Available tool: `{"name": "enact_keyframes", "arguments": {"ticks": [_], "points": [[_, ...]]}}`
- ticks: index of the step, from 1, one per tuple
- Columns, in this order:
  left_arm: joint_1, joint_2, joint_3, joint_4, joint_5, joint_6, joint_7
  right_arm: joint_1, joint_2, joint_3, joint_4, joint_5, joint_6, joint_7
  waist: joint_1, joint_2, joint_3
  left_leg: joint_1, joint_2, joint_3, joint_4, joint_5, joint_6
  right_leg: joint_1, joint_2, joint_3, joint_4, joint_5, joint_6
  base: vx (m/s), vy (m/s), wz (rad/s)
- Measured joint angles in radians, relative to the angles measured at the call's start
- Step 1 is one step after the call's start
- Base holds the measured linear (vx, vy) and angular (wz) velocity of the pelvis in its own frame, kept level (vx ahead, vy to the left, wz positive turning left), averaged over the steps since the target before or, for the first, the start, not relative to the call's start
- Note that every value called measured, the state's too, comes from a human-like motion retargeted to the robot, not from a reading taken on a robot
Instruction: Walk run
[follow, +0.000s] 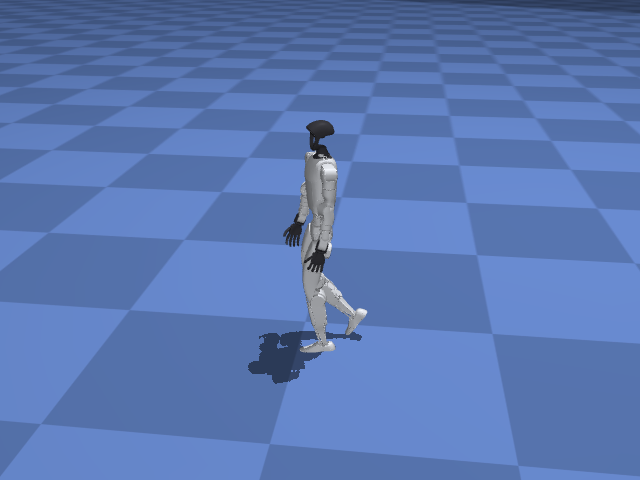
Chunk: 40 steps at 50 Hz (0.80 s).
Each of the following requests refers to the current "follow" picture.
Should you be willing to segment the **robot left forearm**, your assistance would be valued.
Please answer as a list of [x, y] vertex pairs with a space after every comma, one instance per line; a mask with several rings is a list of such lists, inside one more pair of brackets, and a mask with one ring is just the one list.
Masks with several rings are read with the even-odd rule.
[[322, 251], [326, 251], [328, 242], [331, 239], [331, 229], [332, 229], [332, 225], [334, 223], [334, 211], [333, 208], [331, 206], [327, 206], [325, 207], [324, 211], [323, 211], [323, 215], [324, 218], [320, 219], [320, 241], [319, 241], [319, 245], [318, 248], [319, 250]]

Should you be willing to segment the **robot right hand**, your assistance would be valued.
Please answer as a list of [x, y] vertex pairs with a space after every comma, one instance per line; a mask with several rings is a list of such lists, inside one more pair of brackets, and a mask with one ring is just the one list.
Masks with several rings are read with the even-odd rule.
[[289, 246], [290, 247], [291, 247], [291, 242], [292, 242], [293, 235], [294, 235], [293, 246], [295, 247], [296, 237], [297, 237], [297, 246], [299, 246], [299, 239], [300, 239], [300, 235], [301, 235], [301, 232], [302, 232], [302, 227], [301, 226], [303, 226], [305, 222], [304, 223], [297, 222], [298, 217], [299, 217], [299, 213], [297, 213], [297, 215], [296, 215], [296, 217], [294, 219], [294, 224], [291, 224], [291, 226], [284, 232], [284, 235], [283, 235], [283, 237], [285, 237], [286, 234], [289, 232], [287, 237], [286, 237], [286, 245], [288, 245], [288, 239], [290, 237], [290, 240], [289, 240]]

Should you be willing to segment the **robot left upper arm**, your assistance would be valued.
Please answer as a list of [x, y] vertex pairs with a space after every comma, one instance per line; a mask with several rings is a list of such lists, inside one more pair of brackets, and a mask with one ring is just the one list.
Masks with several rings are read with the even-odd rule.
[[322, 195], [324, 203], [320, 203], [317, 208], [319, 215], [323, 216], [325, 207], [331, 206], [334, 211], [336, 182], [338, 178], [337, 169], [332, 164], [321, 165], [320, 178], [322, 181]]

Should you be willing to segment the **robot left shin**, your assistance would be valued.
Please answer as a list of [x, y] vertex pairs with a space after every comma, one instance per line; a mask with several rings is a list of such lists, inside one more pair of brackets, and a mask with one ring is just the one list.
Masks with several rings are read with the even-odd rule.
[[316, 294], [313, 296], [313, 298], [310, 301], [311, 305], [307, 301], [307, 298], [306, 298], [306, 302], [307, 302], [307, 307], [308, 307], [312, 326], [315, 330], [316, 336], [318, 336], [317, 339], [319, 340], [319, 345], [326, 346], [327, 345], [326, 325], [328, 324], [327, 324], [327, 315], [326, 315], [326, 307], [325, 307], [325, 298], [320, 294]]

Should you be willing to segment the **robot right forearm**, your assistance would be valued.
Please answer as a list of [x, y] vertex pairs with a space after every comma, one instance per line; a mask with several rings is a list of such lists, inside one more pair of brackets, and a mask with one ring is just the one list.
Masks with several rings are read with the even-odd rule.
[[300, 199], [301, 201], [300, 201], [300, 207], [298, 211], [299, 217], [297, 219], [297, 222], [304, 223], [310, 211], [309, 211], [309, 206], [307, 202], [307, 196], [304, 196], [301, 194]]

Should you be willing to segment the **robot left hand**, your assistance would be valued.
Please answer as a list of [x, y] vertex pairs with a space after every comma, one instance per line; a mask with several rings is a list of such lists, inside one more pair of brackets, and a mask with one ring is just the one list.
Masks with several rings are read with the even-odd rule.
[[316, 252], [312, 253], [312, 256], [304, 261], [304, 263], [307, 263], [311, 259], [311, 263], [310, 263], [309, 267], [307, 268], [307, 270], [310, 270], [312, 264], [314, 264], [311, 272], [313, 272], [315, 270], [315, 267], [317, 265], [316, 273], [318, 272], [320, 265], [321, 265], [320, 272], [323, 271], [323, 265], [325, 263], [324, 254], [327, 252], [327, 249], [328, 249], [328, 245], [327, 245], [326, 251], [322, 251], [322, 250], [317, 249], [318, 245], [319, 245], [319, 241], [316, 244], [316, 248], [315, 248]]

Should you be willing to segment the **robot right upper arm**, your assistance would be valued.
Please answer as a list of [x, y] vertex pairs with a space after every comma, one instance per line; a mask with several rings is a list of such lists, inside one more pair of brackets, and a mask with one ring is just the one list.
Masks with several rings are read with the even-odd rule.
[[[307, 152], [307, 153], [305, 154], [305, 163], [306, 163], [306, 159], [307, 159], [307, 157], [308, 157], [308, 155], [309, 155], [310, 153], [312, 153], [312, 152]], [[302, 195], [307, 196], [307, 194], [306, 194], [306, 183], [305, 183], [305, 182], [303, 182], [303, 183], [302, 183], [302, 185], [301, 185], [301, 189], [300, 189], [300, 192], [301, 192], [301, 194], [302, 194]]]

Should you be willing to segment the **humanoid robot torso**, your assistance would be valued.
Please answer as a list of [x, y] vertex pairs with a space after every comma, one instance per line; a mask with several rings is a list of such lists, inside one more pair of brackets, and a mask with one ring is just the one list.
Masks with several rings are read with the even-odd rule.
[[[327, 158], [327, 156], [324, 156], [323, 154], [318, 154], [319, 157], [323, 157], [323, 158], [314, 159], [313, 158], [314, 154], [316, 154], [316, 150], [315, 152], [310, 153], [306, 159], [304, 176], [305, 176], [305, 183], [306, 183], [307, 202], [313, 214], [313, 219], [310, 224], [311, 238], [312, 240], [318, 240], [319, 234], [321, 233], [320, 219], [324, 218], [323, 216], [319, 215], [317, 211], [317, 208], [320, 205], [320, 203], [324, 203], [324, 198], [322, 195], [322, 189], [323, 189], [322, 181], [320, 178], [321, 165], [332, 164], [337, 169], [337, 164], [332, 156], [331, 156], [332, 159], [329, 159]], [[324, 157], [326, 157], [326, 159]], [[337, 182], [336, 182], [336, 191], [337, 191]], [[336, 202], [336, 195], [335, 195], [335, 202]], [[334, 204], [334, 207], [335, 207], [335, 204]], [[331, 242], [332, 240], [333, 230], [331, 231], [330, 235], [331, 235], [331, 239], [329, 242]]]

